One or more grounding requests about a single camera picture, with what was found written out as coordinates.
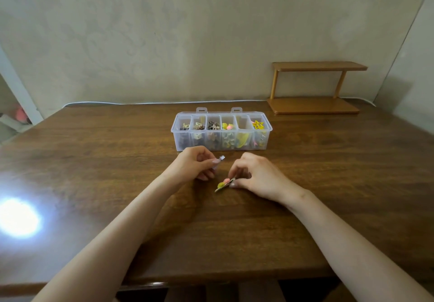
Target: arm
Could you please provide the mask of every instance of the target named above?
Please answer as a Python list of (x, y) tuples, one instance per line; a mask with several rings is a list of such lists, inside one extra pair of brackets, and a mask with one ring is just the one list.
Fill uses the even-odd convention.
[(266, 158), (244, 153), (229, 171), (229, 179), (235, 176), (241, 178), (233, 187), (277, 201), (294, 213), (357, 301), (434, 301), (392, 260)]
[(187, 148), (33, 299), (111, 301), (166, 200), (184, 183), (213, 178), (219, 162), (205, 147)]

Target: woman's left hand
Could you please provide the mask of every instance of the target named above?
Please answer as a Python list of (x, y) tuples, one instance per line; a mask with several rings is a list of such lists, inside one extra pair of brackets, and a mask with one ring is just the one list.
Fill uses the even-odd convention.
[(212, 169), (220, 162), (204, 146), (185, 148), (163, 172), (177, 183), (184, 184), (192, 179), (208, 181), (214, 178)]

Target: clear plastic organizer box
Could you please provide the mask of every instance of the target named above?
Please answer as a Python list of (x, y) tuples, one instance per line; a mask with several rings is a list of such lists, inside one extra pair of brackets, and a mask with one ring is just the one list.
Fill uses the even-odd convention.
[(171, 132), (177, 151), (198, 145), (209, 150), (264, 150), (272, 130), (263, 112), (243, 112), (242, 108), (208, 112), (207, 108), (197, 108), (196, 112), (178, 113)]

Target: wooden table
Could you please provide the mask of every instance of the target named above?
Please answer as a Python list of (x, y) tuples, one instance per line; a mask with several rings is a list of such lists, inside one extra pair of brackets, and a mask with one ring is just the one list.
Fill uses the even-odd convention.
[[(417, 279), (434, 267), (434, 138), (361, 101), (359, 115), (279, 115), (266, 102), (64, 108), (0, 148), (0, 199), (30, 203), (41, 230), (0, 233), (0, 295), (35, 293), (172, 162), (176, 113), (266, 113), (268, 157)], [(289, 211), (217, 178), (173, 195), (124, 285), (331, 276)]]

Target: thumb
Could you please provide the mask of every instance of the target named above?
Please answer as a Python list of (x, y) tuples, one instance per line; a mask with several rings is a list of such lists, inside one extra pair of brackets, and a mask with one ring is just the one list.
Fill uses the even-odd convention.
[(204, 170), (209, 170), (210, 168), (213, 168), (220, 162), (220, 159), (214, 158), (214, 159), (207, 159), (205, 161), (198, 162), (199, 170), (202, 172)]
[(230, 187), (250, 190), (250, 179), (236, 179), (230, 184)]

